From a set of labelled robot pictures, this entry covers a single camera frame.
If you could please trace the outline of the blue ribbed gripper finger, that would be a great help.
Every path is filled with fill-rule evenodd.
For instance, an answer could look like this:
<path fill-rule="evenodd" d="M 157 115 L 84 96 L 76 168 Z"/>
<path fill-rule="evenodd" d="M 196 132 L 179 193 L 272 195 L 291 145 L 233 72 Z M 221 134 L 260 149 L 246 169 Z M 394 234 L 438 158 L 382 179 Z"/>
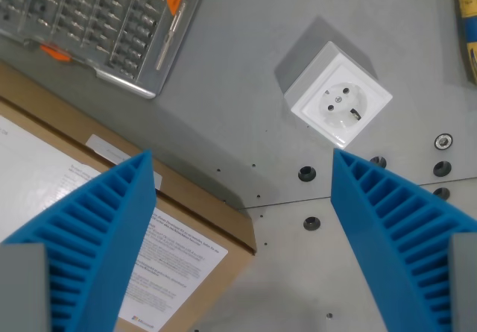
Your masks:
<path fill-rule="evenodd" d="M 15 230 L 48 258 L 53 331 L 112 331 L 156 206 L 149 151 L 101 173 Z"/>
<path fill-rule="evenodd" d="M 338 148 L 331 203 L 387 330 L 451 331 L 449 241 L 476 232 L 476 220 Z"/>

